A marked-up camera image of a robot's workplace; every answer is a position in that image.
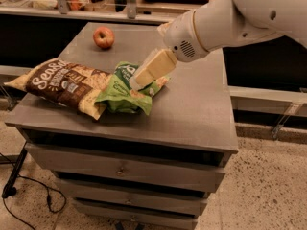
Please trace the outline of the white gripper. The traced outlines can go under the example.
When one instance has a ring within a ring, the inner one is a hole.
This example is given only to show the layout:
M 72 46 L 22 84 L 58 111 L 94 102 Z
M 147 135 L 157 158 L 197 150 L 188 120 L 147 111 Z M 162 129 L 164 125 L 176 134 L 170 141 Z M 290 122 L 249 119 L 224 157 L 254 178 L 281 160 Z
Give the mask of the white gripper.
M 176 68 L 177 60 L 191 62 L 209 52 L 201 45 L 195 25 L 195 10 L 188 11 L 172 22 L 159 25 L 157 31 L 169 49 L 155 49 L 130 78 L 130 87 L 140 90 Z

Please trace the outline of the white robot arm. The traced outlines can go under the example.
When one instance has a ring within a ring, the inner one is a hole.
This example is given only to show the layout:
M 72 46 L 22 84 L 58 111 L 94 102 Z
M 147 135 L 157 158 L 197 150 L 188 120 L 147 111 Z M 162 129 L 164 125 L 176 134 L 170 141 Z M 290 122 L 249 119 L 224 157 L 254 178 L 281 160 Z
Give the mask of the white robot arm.
M 136 91 L 169 74 L 181 62 L 287 36 L 307 46 L 307 0 L 212 0 L 157 30 L 165 47 L 153 50 L 130 78 Z

